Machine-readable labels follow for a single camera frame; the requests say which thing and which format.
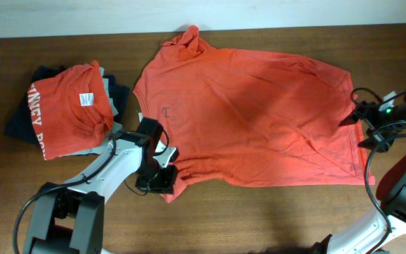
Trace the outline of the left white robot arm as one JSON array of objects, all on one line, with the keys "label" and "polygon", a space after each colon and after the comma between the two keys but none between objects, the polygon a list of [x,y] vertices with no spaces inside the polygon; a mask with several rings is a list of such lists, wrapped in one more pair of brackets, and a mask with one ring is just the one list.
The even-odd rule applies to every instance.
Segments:
[{"label": "left white robot arm", "polygon": [[15,253],[105,253],[105,205],[131,175],[140,196],[172,194],[178,150],[161,143],[161,128],[118,131],[106,150],[65,183],[47,182],[21,208],[13,228]]}]

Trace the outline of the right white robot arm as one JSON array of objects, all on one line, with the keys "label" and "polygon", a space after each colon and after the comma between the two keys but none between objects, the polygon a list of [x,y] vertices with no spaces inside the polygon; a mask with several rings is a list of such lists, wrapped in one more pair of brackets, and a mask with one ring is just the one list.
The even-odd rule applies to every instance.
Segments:
[{"label": "right white robot arm", "polygon": [[[404,103],[394,106],[392,97],[378,104],[360,102],[345,119],[342,126],[363,120],[368,125],[368,139],[359,147],[369,149],[366,165],[371,164],[377,152],[387,152],[393,142],[404,139],[406,128],[406,91],[402,93]],[[382,253],[382,246],[394,238],[406,234],[406,155],[381,179],[375,193],[369,182],[364,183],[367,195],[374,205],[350,228],[341,233],[329,234],[323,241],[316,242],[310,253]]]}]

